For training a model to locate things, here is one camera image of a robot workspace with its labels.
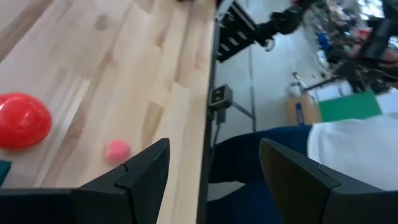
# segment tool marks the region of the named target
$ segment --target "blue jeans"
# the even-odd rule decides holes
[[[307,155],[311,126],[275,128],[245,134],[216,146],[210,183],[238,181],[245,184],[237,191],[208,202],[207,224],[275,224],[280,216],[262,173],[259,146],[271,139]]]

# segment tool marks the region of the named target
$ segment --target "person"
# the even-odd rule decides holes
[[[398,68],[398,53],[384,52]],[[398,113],[313,126],[274,128],[233,137],[216,145],[210,183],[245,185],[207,204],[207,224],[281,223],[259,158],[261,139],[271,139],[314,161],[383,190],[398,190]]]

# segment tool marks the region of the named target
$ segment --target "green object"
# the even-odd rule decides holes
[[[0,161],[0,186],[7,177],[8,172],[11,168],[11,162]]]
[[[382,114],[372,91],[319,102],[319,109],[323,122],[366,119]]]

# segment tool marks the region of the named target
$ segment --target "cardboard box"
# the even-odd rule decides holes
[[[285,104],[290,125],[310,125],[321,122],[317,102],[309,95],[289,99]]]

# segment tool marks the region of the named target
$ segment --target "wooden table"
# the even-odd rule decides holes
[[[0,151],[3,187],[78,187],[114,168],[109,140],[135,155],[170,138],[158,223],[195,223],[214,13],[214,0],[1,0],[0,93],[53,116],[38,146]]]

